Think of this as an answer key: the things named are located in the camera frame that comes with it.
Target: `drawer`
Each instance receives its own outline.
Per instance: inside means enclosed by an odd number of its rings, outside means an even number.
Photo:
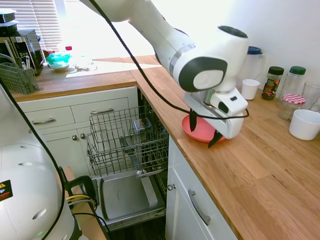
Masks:
[[[172,139],[170,139],[169,147],[174,148],[173,170],[180,179],[193,213],[203,229],[209,232],[212,239],[236,240],[235,234]],[[193,206],[188,193],[189,190],[195,192],[192,198],[197,208],[200,208],[205,215],[211,218],[208,226],[200,218],[195,206]]]
[[[71,106],[76,123],[89,121],[89,117],[92,116],[93,112],[103,112],[107,110],[119,111],[128,108],[127,97]]]
[[[38,129],[53,128],[68,124],[74,124],[75,120],[71,108],[58,107],[41,111],[31,111],[25,114]]]

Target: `black cable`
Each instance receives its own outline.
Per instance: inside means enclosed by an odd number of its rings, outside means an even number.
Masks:
[[[155,92],[155,94],[158,95],[159,98],[162,99],[162,101],[164,101],[166,104],[168,104],[170,107],[179,110],[181,112],[184,112],[186,114],[190,114],[190,115],[194,115],[196,117],[200,117],[200,118],[205,118],[205,119],[214,119],[214,120],[227,120],[227,119],[243,119],[243,118],[247,118],[249,117],[249,111],[246,108],[246,115],[244,116],[228,116],[228,117],[214,117],[214,116],[205,116],[205,115],[199,115],[196,112],[192,112],[192,111],[188,111],[185,110],[181,107],[178,107],[174,104],[172,104],[171,102],[169,102],[167,99],[165,99],[164,96],[162,96],[160,94],[160,92],[158,92],[158,90],[152,85],[152,83],[150,82],[150,80],[148,79],[147,75],[145,74],[145,72],[143,71],[143,69],[140,67],[138,61],[136,60],[135,56],[131,53],[130,49],[128,48],[128,46],[126,45],[126,43],[124,42],[124,40],[122,39],[122,37],[120,36],[120,34],[118,33],[117,29],[115,28],[115,26],[113,25],[113,23],[111,22],[111,20],[108,18],[108,16],[104,13],[104,11],[102,11],[102,9],[100,8],[100,6],[96,3],[95,0],[89,0],[90,3],[95,7],[95,9],[99,12],[99,14],[104,18],[104,20],[106,20],[106,22],[109,24],[109,26],[111,27],[111,29],[113,30],[114,34],[117,36],[117,38],[119,39],[119,41],[121,42],[121,44],[123,45],[123,47],[125,48],[125,50],[128,52],[128,54],[130,55],[132,61],[134,62],[134,64],[136,65],[136,67],[138,68],[138,70],[140,71],[141,75],[143,76],[144,80],[148,83],[148,85],[150,86],[150,88]]]
[[[11,95],[11,93],[9,92],[9,90],[7,89],[7,87],[5,86],[5,84],[3,83],[2,79],[0,78],[0,84],[3,88],[3,90],[5,91],[5,93],[7,94],[8,98],[10,99],[10,101],[12,102],[12,104],[15,106],[15,108],[18,110],[18,112],[20,113],[20,115],[22,116],[22,118],[24,119],[25,123],[28,125],[28,127],[30,128],[30,130],[32,131],[32,133],[34,134],[35,138],[39,141],[39,143],[42,145],[42,147],[44,148],[44,150],[47,152],[47,154],[49,155],[50,159],[53,162],[53,165],[55,167],[55,170],[57,171],[58,175],[59,175],[59,179],[61,181],[61,190],[62,190],[62,198],[61,198],[61,205],[60,205],[60,209],[59,212],[52,224],[52,226],[49,228],[49,230],[46,232],[46,234],[44,235],[44,237],[41,240],[44,240],[47,238],[47,236],[51,233],[52,229],[55,227],[55,225],[57,224],[60,215],[63,211],[64,208],[64,203],[65,203],[65,184],[64,184],[64,180],[62,177],[62,174],[59,170],[59,167],[57,165],[57,162],[54,158],[54,156],[51,154],[51,152],[49,151],[47,145],[42,141],[41,137],[38,135],[38,133],[36,132],[34,126],[31,124],[31,122],[29,121],[29,119],[27,118],[27,116],[25,115],[25,113],[22,111],[22,109],[20,108],[20,106],[17,104],[17,102],[15,101],[14,97]]]
[[[110,229],[109,229],[109,227],[107,226],[106,221],[105,221],[102,217],[98,216],[97,214],[88,213],[88,212],[77,212],[77,213],[74,213],[73,215],[90,215],[90,216],[94,216],[94,217],[96,217],[96,218],[101,219],[102,222],[104,223],[106,229],[108,230],[110,240],[112,240]]]

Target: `white cabinet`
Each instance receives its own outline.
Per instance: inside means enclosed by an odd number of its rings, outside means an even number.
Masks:
[[[76,177],[94,176],[87,157],[89,117],[138,106],[136,87],[124,87],[18,103],[47,142],[58,165],[70,166]]]
[[[87,138],[88,138],[88,134],[90,134],[90,127],[79,128],[79,129],[77,129],[77,132],[78,132],[78,135],[80,136],[80,143],[81,143],[81,147],[82,147],[82,152],[84,155],[85,163],[89,169],[89,175],[94,176],[95,173],[92,170],[92,167],[90,165],[90,159],[87,156]]]
[[[168,184],[175,188],[167,191],[167,240],[237,240],[172,138],[169,140]],[[182,209],[189,213],[180,213]]]
[[[51,133],[43,137],[58,166],[70,166],[76,177],[89,175],[77,130]]]
[[[167,191],[166,240],[207,240],[183,193],[183,186],[171,169],[174,189]]]

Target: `open dishwasher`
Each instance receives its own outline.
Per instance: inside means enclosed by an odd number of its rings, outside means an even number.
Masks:
[[[143,105],[90,116],[87,155],[96,214],[111,231],[166,214],[169,134]]]

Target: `wire rack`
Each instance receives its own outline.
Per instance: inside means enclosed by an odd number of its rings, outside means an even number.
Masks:
[[[23,70],[15,63],[4,62],[0,64],[0,78],[9,90],[17,93],[28,95],[39,91],[32,68]]]
[[[87,155],[95,175],[168,168],[169,135],[150,105],[90,116]]]

